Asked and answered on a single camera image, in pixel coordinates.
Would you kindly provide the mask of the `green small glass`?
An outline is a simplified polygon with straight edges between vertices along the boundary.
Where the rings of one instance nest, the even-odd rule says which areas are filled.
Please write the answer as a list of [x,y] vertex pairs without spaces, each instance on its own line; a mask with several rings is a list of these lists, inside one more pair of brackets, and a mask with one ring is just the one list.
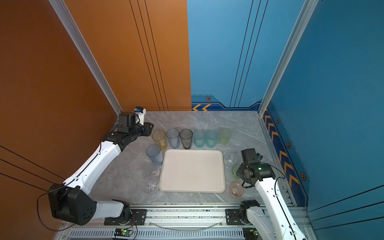
[[240,179],[240,177],[237,175],[237,171],[240,168],[240,165],[234,165],[232,167],[232,175],[235,179]]

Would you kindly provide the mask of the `clear small glass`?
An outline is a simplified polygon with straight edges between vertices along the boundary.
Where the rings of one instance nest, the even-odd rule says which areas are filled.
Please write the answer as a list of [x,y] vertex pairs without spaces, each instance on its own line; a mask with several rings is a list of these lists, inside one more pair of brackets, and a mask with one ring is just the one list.
[[238,155],[236,154],[224,154],[225,167],[231,169],[238,163]]

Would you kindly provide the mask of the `pink small glass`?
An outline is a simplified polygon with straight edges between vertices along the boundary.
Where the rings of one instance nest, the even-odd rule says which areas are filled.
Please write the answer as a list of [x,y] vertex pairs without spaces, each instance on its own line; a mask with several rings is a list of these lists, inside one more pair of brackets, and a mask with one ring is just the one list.
[[243,186],[238,182],[233,182],[229,187],[229,195],[232,198],[239,198],[244,194]]

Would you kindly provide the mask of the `light blue plastic cup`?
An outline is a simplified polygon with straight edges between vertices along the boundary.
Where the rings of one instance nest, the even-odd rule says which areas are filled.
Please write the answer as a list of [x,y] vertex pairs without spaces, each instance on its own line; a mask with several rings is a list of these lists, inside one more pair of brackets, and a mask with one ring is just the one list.
[[155,164],[163,163],[162,149],[159,145],[153,144],[146,149],[148,158]]

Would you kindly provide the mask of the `clear dimpled cup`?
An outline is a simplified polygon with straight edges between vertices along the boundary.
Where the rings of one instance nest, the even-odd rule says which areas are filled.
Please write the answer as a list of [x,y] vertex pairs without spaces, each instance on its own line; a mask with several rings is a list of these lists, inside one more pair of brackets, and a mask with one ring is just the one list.
[[159,177],[161,174],[161,168],[155,163],[146,163],[144,166],[144,174],[147,177]]

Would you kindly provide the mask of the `clear faceted glass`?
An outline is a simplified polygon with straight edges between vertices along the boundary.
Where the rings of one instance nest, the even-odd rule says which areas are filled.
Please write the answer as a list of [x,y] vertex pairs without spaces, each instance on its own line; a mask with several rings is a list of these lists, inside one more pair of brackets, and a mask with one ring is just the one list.
[[148,194],[154,194],[159,190],[159,180],[157,178],[148,177],[142,181],[142,190]]

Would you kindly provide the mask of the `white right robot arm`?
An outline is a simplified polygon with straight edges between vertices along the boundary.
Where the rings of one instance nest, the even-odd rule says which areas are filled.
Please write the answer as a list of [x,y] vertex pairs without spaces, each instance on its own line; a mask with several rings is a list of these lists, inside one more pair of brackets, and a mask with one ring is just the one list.
[[257,201],[249,200],[240,204],[241,220],[253,225],[264,240],[305,240],[278,186],[278,179],[284,178],[284,174],[276,175],[276,167],[263,163],[262,155],[255,149],[242,150],[241,155],[243,163],[236,175],[248,184],[246,189],[256,188],[270,217],[266,217]]

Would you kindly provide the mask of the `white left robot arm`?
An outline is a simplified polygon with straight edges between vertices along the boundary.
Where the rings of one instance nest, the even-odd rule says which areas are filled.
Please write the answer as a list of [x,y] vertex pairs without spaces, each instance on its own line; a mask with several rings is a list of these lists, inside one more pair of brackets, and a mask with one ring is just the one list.
[[97,202],[89,196],[94,184],[126,146],[139,137],[149,137],[154,125],[145,122],[146,109],[120,113],[117,123],[102,138],[96,151],[62,184],[47,192],[53,218],[84,226],[91,220],[112,219],[119,224],[132,220],[130,204],[112,200]]

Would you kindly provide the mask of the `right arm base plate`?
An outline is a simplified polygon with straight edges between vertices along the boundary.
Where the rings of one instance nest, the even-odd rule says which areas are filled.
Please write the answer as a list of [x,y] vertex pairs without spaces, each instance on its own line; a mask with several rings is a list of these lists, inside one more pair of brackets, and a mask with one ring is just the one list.
[[249,224],[242,219],[239,209],[226,209],[225,214],[226,214],[226,223],[229,226]]

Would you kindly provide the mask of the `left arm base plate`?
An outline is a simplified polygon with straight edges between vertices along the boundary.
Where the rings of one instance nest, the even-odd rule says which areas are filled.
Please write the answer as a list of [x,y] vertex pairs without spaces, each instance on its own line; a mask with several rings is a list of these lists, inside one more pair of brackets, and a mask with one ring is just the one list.
[[143,226],[147,217],[146,209],[133,209],[128,220],[122,218],[105,218],[105,226]]

